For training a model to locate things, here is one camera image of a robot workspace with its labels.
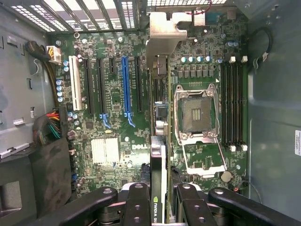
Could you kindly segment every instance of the yellow wire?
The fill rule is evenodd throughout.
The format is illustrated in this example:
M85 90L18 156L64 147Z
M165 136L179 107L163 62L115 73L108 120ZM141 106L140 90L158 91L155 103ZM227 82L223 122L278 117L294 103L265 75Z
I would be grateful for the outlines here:
M60 121L59 118L57 118L57 117L50 117L50 119L55 119L55 120Z

